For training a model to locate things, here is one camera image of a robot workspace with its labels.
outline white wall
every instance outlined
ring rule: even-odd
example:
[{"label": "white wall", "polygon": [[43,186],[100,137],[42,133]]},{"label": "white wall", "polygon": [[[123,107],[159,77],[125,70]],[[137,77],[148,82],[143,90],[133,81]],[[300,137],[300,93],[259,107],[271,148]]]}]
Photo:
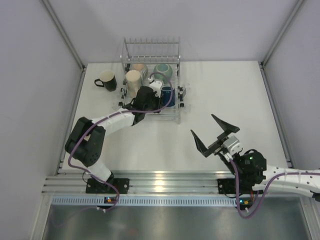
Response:
[{"label": "white wall", "polygon": [[320,168],[320,1],[307,0],[269,63],[296,167]]},{"label": "white wall", "polygon": [[262,61],[296,0],[50,0],[81,59],[119,62],[124,37],[181,37],[184,61]]},{"label": "white wall", "polygon": [[1,1],[0,239],[28,239],[79,77],[38,0]]}]

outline metal rack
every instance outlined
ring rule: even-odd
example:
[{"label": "metal rack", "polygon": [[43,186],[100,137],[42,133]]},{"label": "metal rack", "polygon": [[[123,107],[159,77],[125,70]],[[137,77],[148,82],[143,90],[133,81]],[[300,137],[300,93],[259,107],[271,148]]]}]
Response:
[{"label": "metal rack", "polygon": [[[148,77],[152,73],[157,64],[169,64],[172,67],[173,74],[171,78],[172,87],[175,89],[175,105],[167,107],[160,113],[148,113],[146,119],[157,120],[173,120],[178,124],[181,120],[181,108],[185,106],[184,96],[186,87],[181,86],[180,82],[180,39],[126,39],[124,38],[122,52],[120,55],[124,74],[131,67],[131,64],[146,64],[148,68]],[[127,96],[127,83],[123,81],[120,89],[121,100],[117,104],[121,107],[131,102],[132,98]],[[144,81],[143,85],[148,85],[148,81]]]}]

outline mug handle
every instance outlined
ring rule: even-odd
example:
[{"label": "mug handle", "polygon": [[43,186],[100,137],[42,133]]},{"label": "mug handle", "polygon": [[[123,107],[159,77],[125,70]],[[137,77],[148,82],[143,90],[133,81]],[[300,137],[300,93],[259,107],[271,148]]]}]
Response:
[{"label": "mug handle", "polygon": [[94,84],[97,86],[97,87],[105,87],[104,86],[104,83],[100,80],[100,79],[96,79],[96,80],[94,80]]}]

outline blue mug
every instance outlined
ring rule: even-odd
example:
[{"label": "blue mug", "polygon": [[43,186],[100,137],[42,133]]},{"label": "blue mug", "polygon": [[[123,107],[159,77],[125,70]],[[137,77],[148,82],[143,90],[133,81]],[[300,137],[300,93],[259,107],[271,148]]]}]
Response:
[{"label": "blue mug", "polygon": [[[170,86],[164,86],[162,89],[161,89],[161,92],[162,92],[162,103],[163,103],[163,106],[166,105],[169,100],[170,100],[170,94],[171,94],[171,87]],[[169,105],[167,107],[172,107],[176,105],[176,91],[175,89],[173,88],[172,89],[172,99],[169,103]]]}]

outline green mug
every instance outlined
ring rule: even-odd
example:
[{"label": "green mug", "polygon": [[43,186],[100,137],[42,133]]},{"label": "green mug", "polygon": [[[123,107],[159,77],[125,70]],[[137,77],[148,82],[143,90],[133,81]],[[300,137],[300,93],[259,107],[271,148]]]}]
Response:
[{"label": "green mug", "polygon": [[[173,70],[172,70],[172,67],[169,64],[166,64],[166,63],[157,64],[154,67],[153,71],[154,72],[159,72],[159,73],[162,73],[162,74],[166,75],[166,77],[169,80],[171,80],[171,78],[172,78]],[[164,84],[168,84],[168,80],[164,76],[162,76],[160,74],[155,74],[154,78],[163,81]]]}]

